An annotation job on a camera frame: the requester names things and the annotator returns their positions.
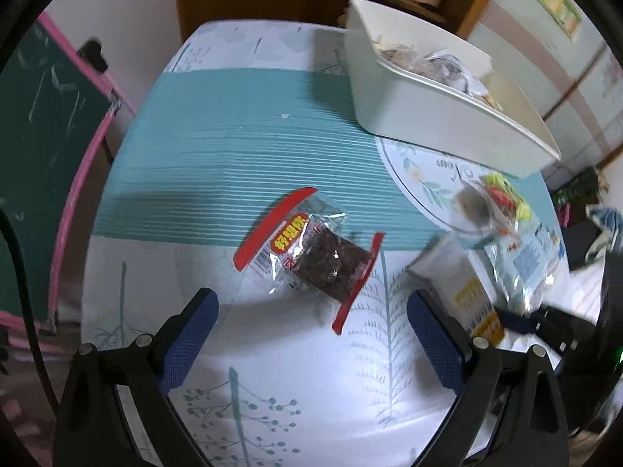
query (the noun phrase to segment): metal screw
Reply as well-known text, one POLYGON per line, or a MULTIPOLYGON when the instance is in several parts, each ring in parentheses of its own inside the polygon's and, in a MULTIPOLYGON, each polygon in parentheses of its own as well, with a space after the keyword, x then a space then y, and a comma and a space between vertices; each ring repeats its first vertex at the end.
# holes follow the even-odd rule
POLYGON ((538 344, 535 344, 534 346, 532 346, 532 352, 535 355, 537 355, 539 358, 544 358, 545 355, 547 354, 547 351, 543 349, 543 346, 539 346, 538 344))
POLYGON ((139 347, 139 348, 144 348, 145 346, 148 346, 151 344, 151 335, 149 334, 143 334, 143 335, 139 335, 136 340, 134 341, 134 343, 139 347))
POLYGON ((472 344, 478 349, 487 349, 489 347, 489 341, 484 337, 475 337, 472 344))
POLYGON ((92 350, 93 345, 89 342, 85 342, 84 344, 80 344, 80 347, 78 348, 78 354, 81 354, 83 356, 88 355, 92 350))

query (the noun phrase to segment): table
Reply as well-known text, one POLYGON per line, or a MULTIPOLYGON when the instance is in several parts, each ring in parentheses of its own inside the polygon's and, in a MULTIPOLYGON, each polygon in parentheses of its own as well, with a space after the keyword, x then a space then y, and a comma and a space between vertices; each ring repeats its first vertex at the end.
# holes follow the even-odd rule
MULTIPOLYGON (((170 394, 215 465, 411 465, 454 399, 406 320, 417 283, 405 267, 448 230, 477 243, 482 228, 457 199, 460 179, 487 169, 358 127, 342 33, 273 21, 200 27, 128 131, 97 214, 84 341, 127 346, 199 287, 219 296, 217 326, 170 394), (374 231, 387 234, 340 337, 331 299, 270 294, 270 283, 232 263, 262 213, 307 185, 345 208, 347 238, 366 246, 374 231)), ((557 226, 540 174, 517 187, 557 226)), ((158 463, 132 399, 121 397, 143 457, 158 463)))

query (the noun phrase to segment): chalkboard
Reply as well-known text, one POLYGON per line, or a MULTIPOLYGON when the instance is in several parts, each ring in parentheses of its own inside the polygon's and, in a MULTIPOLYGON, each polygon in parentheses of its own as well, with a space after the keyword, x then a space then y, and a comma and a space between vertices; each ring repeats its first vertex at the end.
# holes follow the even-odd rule
MULTIPOLYGON (((111 106, 77 65, 36 22, 0 73, 0 209, 18 236, 39 324, 54 317, 48 288, 65 201, 111 106)), ((0 311, 0 323, 20 323, 14 269, 1 237, 0 311)))

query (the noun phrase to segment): teal stripe on tablecloth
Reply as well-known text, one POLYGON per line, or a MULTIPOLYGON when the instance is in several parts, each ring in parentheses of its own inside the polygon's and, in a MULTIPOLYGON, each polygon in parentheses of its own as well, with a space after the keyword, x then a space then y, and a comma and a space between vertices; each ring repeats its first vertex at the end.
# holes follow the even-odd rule
MULTIPOLYGON (((422 249, 440 229, 390 178, 348 82, 287 70, 163 74, 114 160, 94 234, 238 246, 278 199, 314 186, 348 212, 347 237, 363 244, 384 231, 385 249, 422 249)), ((521 183, 553 216, 540 174, 521 183)))

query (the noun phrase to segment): plastic storage container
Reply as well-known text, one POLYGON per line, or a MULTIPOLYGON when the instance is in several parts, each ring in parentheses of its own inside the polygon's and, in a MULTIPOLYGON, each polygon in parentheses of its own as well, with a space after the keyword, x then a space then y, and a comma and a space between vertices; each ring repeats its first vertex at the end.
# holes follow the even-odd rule
POLYGON ((422 19, 367 0, 350 0, 345 36, 357 121, 375 135, 412 142, 525 177, 560 160, 528 97, 491 58, 422 19), (446 49, 487 86, 503 113, 381 57, 373 42, 414 46, 423 57, 446 49))

